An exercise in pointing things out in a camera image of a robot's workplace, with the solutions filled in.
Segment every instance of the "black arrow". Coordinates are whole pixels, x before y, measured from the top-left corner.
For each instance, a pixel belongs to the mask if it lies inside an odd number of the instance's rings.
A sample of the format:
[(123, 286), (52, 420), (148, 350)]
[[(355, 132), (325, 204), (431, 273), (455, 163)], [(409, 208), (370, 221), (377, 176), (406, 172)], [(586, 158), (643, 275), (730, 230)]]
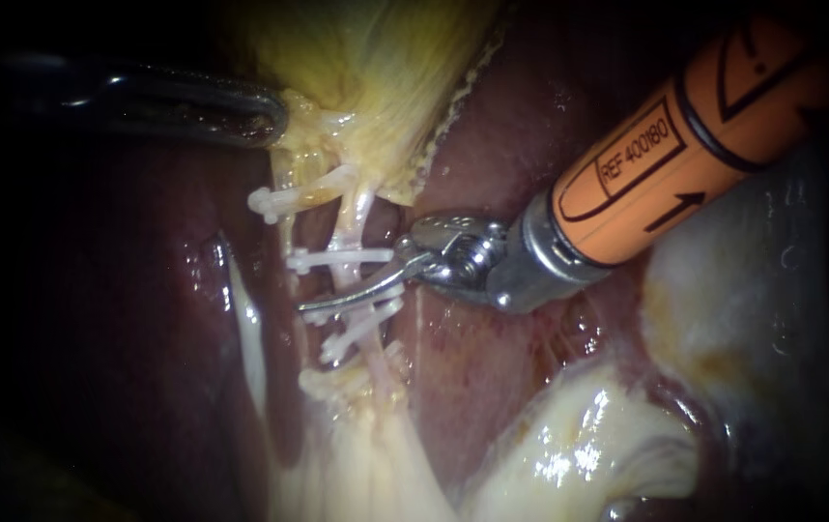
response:
[(652, 232), (653, 230), (656, 230), (657, 228), (669, 222), (670, 219), (685, 212), (685, 209), (691, 207), (692, 205), (700, 205), (704, 202), (704, 192), (689, 192), (687, 194), (676, 194), (675, 197), (681, 199), (681, 202), (678, 205), (672, 207), (672, 210), (659, 216), (659, 219), (656, 219), (655, 221), (647, 225), (646, 228), (643, 230), (644, 232)]

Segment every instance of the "metal jaw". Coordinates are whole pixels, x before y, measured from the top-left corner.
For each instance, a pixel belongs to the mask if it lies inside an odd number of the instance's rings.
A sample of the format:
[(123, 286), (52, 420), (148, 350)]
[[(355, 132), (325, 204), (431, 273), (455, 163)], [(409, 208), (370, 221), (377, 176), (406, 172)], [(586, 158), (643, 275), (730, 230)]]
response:
[(375, 274), (340, 295), (299, 303), (302, 312), (335, 311), (376, 302), (405, 279), (457, 301), (529, 313), (565, 299), (611, 271), (595, 266), (561, 238), (549, 198), (538, 194), (511, 225), (480, 217), (425, 217), (395, 245)]
[(485, 305), (485, 277), (504, 256), (505, 225), (477, 217), (424, 217), (395, 243), (394, 256), (336, 296), (298, 303), (299, 312), (335, 312), (374, 303), (406, 279), (458, 300)]

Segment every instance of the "yellow fat tissue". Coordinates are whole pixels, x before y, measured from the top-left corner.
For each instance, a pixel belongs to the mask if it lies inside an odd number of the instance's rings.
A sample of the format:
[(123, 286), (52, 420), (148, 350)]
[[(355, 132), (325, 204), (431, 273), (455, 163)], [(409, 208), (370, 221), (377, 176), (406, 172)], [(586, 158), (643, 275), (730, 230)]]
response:
[(271, 148), (275, 188), (350, 164), (380, 197), (412, 205), (432, 141), (453, 119), (451, 100), (470, 89), (465, 73), (497, 46), (499, 9), (482, 0), (232, 6), (226, 54), (238, 73), (280, 88), (289, 109), (289, 129)]

